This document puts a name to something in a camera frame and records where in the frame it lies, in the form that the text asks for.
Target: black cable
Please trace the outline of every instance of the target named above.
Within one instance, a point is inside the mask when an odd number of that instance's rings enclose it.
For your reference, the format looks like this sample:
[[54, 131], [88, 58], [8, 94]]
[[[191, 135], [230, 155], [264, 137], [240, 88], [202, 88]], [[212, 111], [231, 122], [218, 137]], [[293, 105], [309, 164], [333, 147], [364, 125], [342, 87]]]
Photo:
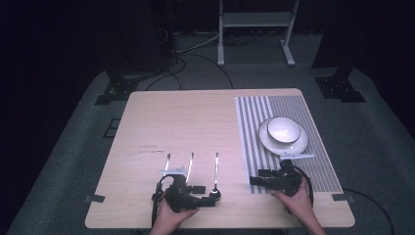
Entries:
[[311, 202], [311, 206], [313, 207], [314, 205], [314, 193], [312, 190], [312, 185], [311, 185], [311, 179], [310, 177], [308, 177], [308, 175], [298, 166], [293, 165], [294, 169], [298, 170], [302, 176], [305, 178], [305, 180], [307, 181], [307, 186], [308, 186], [308, 197], [310, 198], [310, 202]]
[[231, 85], [231, 89], [234, 89], [234, 86], [233, 86], [233, 83], [232, 83], [232, 79], [231, 79], [231, 77], [229, 76], [229, 74], [228, 74], [228, 72], [226, 72], [223, 68], [221, 68], [216, 62], [214, 62], [213, 60], [211, 60], [211, 59], [209, 59], [209, 58], [207, 58], [207, 57], [204, 57], [204, 56], [201, 56], [201, 55], [198, 55], [198, 54], [186, 54], [186, 55], [180, 55], [180, 56], [196, 56], [196, 57], [200, 57], [200, 58], [203, 58], [203, 59], [205, 59], [205, 60], [208, 60], [208, 61], [210, 61], [212, 64], [214, 64], [217, 68], [219, 68], [221, 71], [223, 71], [223, 73], [225, 73], [225, 75], [226, 75], [226, 77], [228, 78], [228, 80], [229, 80], [229, 83], [230, 83], [230, 85]]
[[355, 193], [355, 194], [358, 194], [358, 195], [360, 195], [360, 196], [362, 196], [362, 197], [364, 197], [364, 198], [366, 198], [366, 199], [368, 199], [369, 201], [371, 201], [372, 203], [374, 203], [381, 211], [382, 211], [382, 213], [385, 215], [385, 217], [387, 218], [387, 220], [388, 220], [388, 223], [389, 223], [389, 225], [390, 225], [390, 229], [391, 229], [391, 234], [393, 235], [394, 234], [394, 227], [393, 227], [393, 223], [392, 223], [392, 219], [391, 219], [391, 217], [389, 216], [389, 214], [388, 214], [388, 212], [378, 203], [378, 202], [376, 202], [373, 198], [371, 198], [371, 197], [369, 197], [368, 195], [366, 195], [366, 194], [363, 194], [363, 193], [360, 193], [360, 192], [357, 192], [357, 191], [354, 191], [354, 190], [352, 190], [352, 189], [348, 189], [348, 188], [342, 188], [344, 191], [349, 191], [349, 192], [352, 192], [352, 193]]
[[183, 90], [183, 86], [182, 86], [183, 85], [183, 80], [181, 80], [180, 78], [176, 77], [175, 75], [178, 74], [178, 73], [180, 73], [181, 71], [183, 71], [186, 68], [186, 63], [181, 58], [177, 58], [177, 60], [179, 60], [179, 61], [181, 61], [183, 63], [183, 67], [180, 68], [180, 70], [178, 70], [176, 72], [172, 72], [172, 71], [168, 70], [167, 72], [169, 72], [169, 75], [165, 75], [165, 76], [162, 76], [162, 77], [156, 79], [155, 81], [153, 81], [152, 83], [150, 83], [150, 85], [148, 85], [146, 87], [145, 91], [148, 91], [150, 89], [150, 87], [153, 86], [155, 83], [157, 83], [160, 80], [163, 80], [163, 79], [165, 79], [167, 77], [170, 77], [170, 76], [173, 76], [176, 79], [177, 83], [179, 83], [179, 89]]
[[162, 199], [162, 181], [165, 180], [170, 175], [164, 175], [159, 183], [156, 186], [155, 194], [153, 194], [152, 200], [153, 200], [153, 210], [152, 210], [152, 227], [156, 222], [157, 213], [159, 211], [159, 206]]

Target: white plate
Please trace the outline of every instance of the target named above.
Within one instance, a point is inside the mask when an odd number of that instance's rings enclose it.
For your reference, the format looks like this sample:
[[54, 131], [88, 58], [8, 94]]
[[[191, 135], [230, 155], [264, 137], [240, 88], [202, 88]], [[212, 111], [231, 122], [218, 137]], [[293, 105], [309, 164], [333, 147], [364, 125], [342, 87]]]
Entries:
[[259, 126], [259, 131], [258, 131], [259, 140], [267, 150], [277, 155], [283, 155], [284, 153], [300, 154], [304, 152], [304, 150], [307, 148], [307, 145], [308, 145], [308, 136], [304, 128], [302, 128], [301, 125], [300, 125], [301, 133], [300, 133], [299, 139], [294, 143], [284, 144], [284, 143], [278, 142], [277, 140], [273, 139], [269, 135], [268, 123], [271, 120], [272, 118], [265, 120]]

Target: spoon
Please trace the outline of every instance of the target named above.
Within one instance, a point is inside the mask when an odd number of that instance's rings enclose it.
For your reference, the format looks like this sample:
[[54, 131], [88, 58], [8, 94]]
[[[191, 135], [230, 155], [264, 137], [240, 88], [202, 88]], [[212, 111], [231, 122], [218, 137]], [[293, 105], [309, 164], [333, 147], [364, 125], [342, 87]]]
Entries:
[[217, 189], [217, 169], [218, 169], [218, 162], [219, 162], [219, 154], [216, 153], [216, 164], [214, 168], [214, 188], [210, 191], [209, 196], [216, 201], [220, 199], [220, 192]]

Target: metal stand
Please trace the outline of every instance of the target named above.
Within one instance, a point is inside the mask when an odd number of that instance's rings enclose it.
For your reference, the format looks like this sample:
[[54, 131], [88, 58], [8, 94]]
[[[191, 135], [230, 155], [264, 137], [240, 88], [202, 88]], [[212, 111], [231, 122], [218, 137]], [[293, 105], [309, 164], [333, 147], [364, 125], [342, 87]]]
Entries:
[[291, 12], [278, 13], [223, 13], [223, 0], [219, 2], [219, 41], [217, 43], [217, 64], [225, 65], [223, 52], [223, 28], [224, 27], [257, 27], [257, 26], [285, 26], [287, 28], [285, 38], [280, 41], [289, 67], [296, 65], [288, 46], [297, 9], [300, 0], [295, 0]]
[[107, 70], [110, 78], [103, 95], [98, 96], [95, 105], [109, 105], [111, 101], [126, 101], [131, 92], [137, 90], [138, 81], [124, 78], [117, 70]]
[[345, 103], [365, 102], [360, 92], [355, 91], [347, 80], [352, 70], [353, 66], [342, 66], [333, 76], [315, 77], [325, 99], [341, 99]]

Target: person's hand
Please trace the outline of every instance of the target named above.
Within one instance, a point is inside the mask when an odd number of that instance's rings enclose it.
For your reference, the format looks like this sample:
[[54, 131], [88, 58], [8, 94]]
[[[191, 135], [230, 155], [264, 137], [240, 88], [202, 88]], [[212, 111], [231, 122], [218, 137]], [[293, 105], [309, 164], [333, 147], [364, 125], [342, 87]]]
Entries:
[[187, 218], [198, 212], [199, 209], [174, 212], [165, 199], [161, 200], [159, 212], [150, 235], [169, 235]]
[[302, 226], [312, 234], [326, 234], [317, 220], [312, 210], [312, 205], [308, 197], [307, 183], [305, 178], [301, 179], [301, 185], [293, 197], [288, 197], [280, 191], [270, 190], [269, 193], [279, 199], [284, 206], [292, 213], [301, 223]]

